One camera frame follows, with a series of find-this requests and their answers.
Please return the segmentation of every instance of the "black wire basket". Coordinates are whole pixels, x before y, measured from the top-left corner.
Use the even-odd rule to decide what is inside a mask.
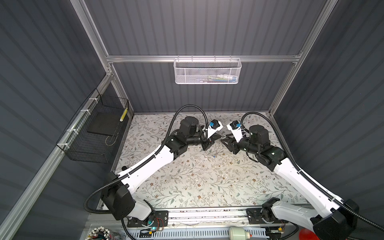
[[[82,110],[78,124],[66,130],[68,140],[56,145],[74,161],[113,162],[129,121],[128,108],[128,99],[99,95],[88,110]]]

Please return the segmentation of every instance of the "floral tablecloth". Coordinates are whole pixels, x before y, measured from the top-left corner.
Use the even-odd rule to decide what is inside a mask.
[[[173,129],[186,116],[196,117],[200,124],[204,122],[202,114],[181,114]],[[223,123],[220,134],[230,133],[225,125],[240,121],[242,116],[243,113],[207,114],[209,121],[217,119]],[[122,166],[130,167],[152,152],[164,139],[172,118],[171,114],[135,115],[116,173]],[[270,132],[271,144],[280,147],[264,119],[247,116],[247,128],[256,124],[264,126]],[[293,204],[307,203],[286,180],[251,161],[243,151],[232,154],[219,140],[206,152],[201,146],[189,146],[185,154],[148,178],[134,195],[155,208],[261,205],[271,197]]]

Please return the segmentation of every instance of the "gray wall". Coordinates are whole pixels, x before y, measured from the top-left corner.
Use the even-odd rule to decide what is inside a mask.
[[[2,222],[105,71],[68,1],[0,1],[0,36]],[[104,168],[64,159],[15,239],[46,237],[52,225],[79,233],[80,199]]]
[[[175,83],[172,63],[115,63],[135,113],[268,110],[292,63],[243,63],[238,84]],[[197,111],[196,108],[185,108]]]
[[[302,48],[324,1],[86,4],[109,55],[293,55]],[[174,112],[182,104],[206,111],[268,110],[290,66],[244,63],[238,84],[180,86],[172,64],[115,64],[136,113]]]
[[[297,163],[381,225],[383,12],[383,1],[339,1],[275,114]]]
[[[110,55],[291,55],[324,1],[86,0]]]

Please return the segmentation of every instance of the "black cable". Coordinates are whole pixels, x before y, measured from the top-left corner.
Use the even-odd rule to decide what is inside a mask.
[[[281,238],[277,238],[275,240],[285,240],[285,239],[288,239],[288,238],[292,237],[294,234],[296,234],[297,231],[299,230],[299,226],[297,224],[293,223],[293,222],[291,222],[291,224],[295,225],[295,227],[296,227],[295,230],[293,232],[291,232],[290,234],[288,234],[286,236],[283,236]]]
[[[357,238],[357,237],[347,237],[347,239],[349,239],[349,240],[365,240],[365,239]]]
[[[357,218],[359,218],[360,220],[368,223],[369,225],[371,226],[374,226],[375,228],[377,229],[380,229],[381,231],[384,231],[384,227],[365,218],[364,216],[354,212],[352,209],[350,209],[349,207],[345,206],[342,202],[338,201],[337,199],[334,199],[333,196],[331,194],[329,194],[327,191],[325,191],[322,187],[320,187],[317,183],[315,183],[312,179],[310,179],[308,177],[308,175],[306,175],[303,171],[300,171],[301,168],[296,164],[296,162],[294,161],[292,155],[288,152],[287,148],[285,147],[285,145],[283,144],[283,141],[281,140],[281,137],[280,137],[280,134],[279,132],[277,131],[277,128],[273,125],[273,123],[264,115],[258,113],[258,112],[248,112],[248,113],[245,113],[243,115],[243,117],[241,118],[241,121],[240,121],[240,124],[241,124],[241,128],[242,130],[245,128],[244,125],[243,125],[243,121],[245,119],[246,116],[250,115],[250,114],[255,114],[255,115],[259,115],[260,117],[264,118],[270,125],[271,127],[273,128],[276,136],[277,136],[277,139],[279,140],[281,146],[283,147],[283,150],[285,152],[285,154],[288,156],[288,159],[291,161],[292,165],[294,166],[294,168],[300,173],[300,175],[302,175],[307,181],[309,181],[313,186],[315,186],[320,192],[322,192],[325,196],[327,196],[330,200],[333,199],[333,201],[338,204],[341,208],[343,208],[344,210],[346,210],[347,212],[349,212],[350,214],[356,216]]]
[[[257,161],[256,159],[251,158],[251,157],[248,155],[248,152],[245,152],[245,154],[246,154],[246,155],[248,156],[248,158],[251,159],[252,161],[254,161],[254,162],[259,162],[259,161]]]
[[[177,112],[175,113],[175,115],[173,116],[170,124],[169,124],[169,128],[168,128],[168,131],[167,131],[167,134],[166,134],[166,137],[164,139],[164,141],[161,142],[161,145],[159,147],[159,149],[152,155],[150,156],[147,160],[145,160],[143,163],[141,163],[139,166],[135,167],[134,169],[132,169],[129,173],[107,183],[106,185],[96,189],[95,191],[93,191],[93,193],[91,193],[87,199],[84,201],[84,209],[87,211],[87,212],[90,212],[92,214],[110,214],[111,211],[109,210],[96,210],[96,209],[91,209],[89,208],[88,206],[88,203],[89,203],[89,200],[98,192],[100,192],[101,190],[103,190],[104,188],[106,187],[110,187],[118,182],[120,182],[121,180],[123,180],[124,178],[127,178],[129,175],[131,175],[132,173],[136,172],[137,170],[139,170],[140,168],[142,168],[144,165],[146,165],[147,163],[149,163],[152,159],[156,158],[156,155],[164,148],[166,142],[168,141],[168,137],[169,137],[169,134],[170,134],[170,131],[172,129],[172,125],[174,123],[174,121],[176,120],[176,117],[177,115],[180,113],[180,111],[183,109],[183,108],[186,108],[186,107],[195,107],[197,109],[200,110],[200,112],[203,114],[204,116],[204,120],[205,120],[205,127],[208,127],[208,119],[207,119],[207,115],[205,114],[205,112],[198,106],[196,105],[193,105],[193,104],[187,104],[187,105],[184,105],[182,106],[181,108],[179,108],[177,110]],[[202,140],[205,142],[206,140],[208,139],[208,132],[205,131],[205,134],[204,134],[204,138],[202,137]]]
[[[127,234],[127,236],[132,239],[132,240],[136,240],[134,237],[132,237],[131,234],[129,234],[128,230],[127,230],[127,227],[125,226],[125,223],[124,223],[124,218],[121,219],[121,224],[122,224],[122,228],[124,228],[124,231],[125,233]]]

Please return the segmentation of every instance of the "wire mesh basket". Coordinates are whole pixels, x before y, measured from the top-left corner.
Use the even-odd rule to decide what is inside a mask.
[[[99,95],[87,110],[82,110],[78,124],[66,130],[70,131],[66,142],[57,146],[74,161],[113,162],[128,124],[128,106],[125,98]]]
[[[175,58],[177,84],[237,84],[240,76],[240,59],[228,61],[180,61]]]

